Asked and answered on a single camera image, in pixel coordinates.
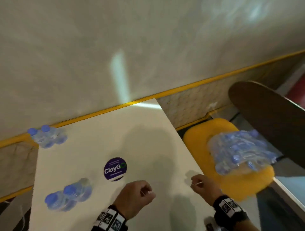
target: seat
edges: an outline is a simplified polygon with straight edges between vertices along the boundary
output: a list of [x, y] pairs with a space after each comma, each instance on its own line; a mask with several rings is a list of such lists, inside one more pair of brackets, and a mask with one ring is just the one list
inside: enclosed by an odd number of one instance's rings
[[272, 166], [268, 166], [260, 172], [245, 175], [219, 175], [207, 142], [221, 132], [234, 131], [238, 131], [234, 124], [217, 118], [191, 127], [184, 134], [183, 141], [204, 175], [218, 182], [229, 197], [242, 201], [267, 187], [273, 181], [274, 170]]

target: wristband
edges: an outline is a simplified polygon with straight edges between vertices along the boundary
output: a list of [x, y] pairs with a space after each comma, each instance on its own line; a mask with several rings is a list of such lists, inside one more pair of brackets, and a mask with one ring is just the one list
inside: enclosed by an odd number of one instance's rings
[[110, 205], [98, 216], [91, 231], [127, 231], [126, 221], [116, 206]]
[[236, 222], [248, 220], [247, 213], [230, 197], [223, 195], [217, 198], [213, 204], [216, 213], [216, 223], [227, 230], [233, 230]]

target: table surface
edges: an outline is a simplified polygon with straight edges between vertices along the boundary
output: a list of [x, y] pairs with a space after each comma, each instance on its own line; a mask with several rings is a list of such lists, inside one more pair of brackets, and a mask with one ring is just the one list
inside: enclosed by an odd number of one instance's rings
[[229, 98], [244, 118], [274, 147], [305, 168], [305, 110], [255, 82], [237, 82]]
[[[130, 230], [204, 230], [214, 210], [190, 186], [202, 173], [155, 99], [63, 127], [68, 140], [39, 149], [29, 231], [89, 231], [99, 213], [123, 186], [147, 180], [156, 199], [127, 222]], [[121, 157], [127, 172], [118, 181], [104, 177], [108, 160]], [[47, 209], [51, 192], [88, 177], [91, 197], [71, 211]]]

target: forearm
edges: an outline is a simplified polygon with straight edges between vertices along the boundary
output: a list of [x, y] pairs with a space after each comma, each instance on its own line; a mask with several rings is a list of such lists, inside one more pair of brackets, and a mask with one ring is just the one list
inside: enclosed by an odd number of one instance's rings
[[234, 226], [234, 231], [259, 231], [250, 220], [237, 222]]

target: white table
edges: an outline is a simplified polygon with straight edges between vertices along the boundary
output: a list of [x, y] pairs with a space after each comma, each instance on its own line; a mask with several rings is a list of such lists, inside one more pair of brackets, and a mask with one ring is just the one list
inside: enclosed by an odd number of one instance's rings
[[[155, 99], [63, 128], [64, 144], [39, 149], [30, 231], [89, 231], [123, 186], [141, 179], [157, 197], [127, 222], [130, 230], [205, 230], [203, 220], [214, 210], [189, 187], [190, 177], [202, 172]], [[113, 157], [127, 163], [115, 182], [103, 174]], [[87, 201], [68, 212], [47, 209], [46, 195], [83, 177], [94, 187]]]

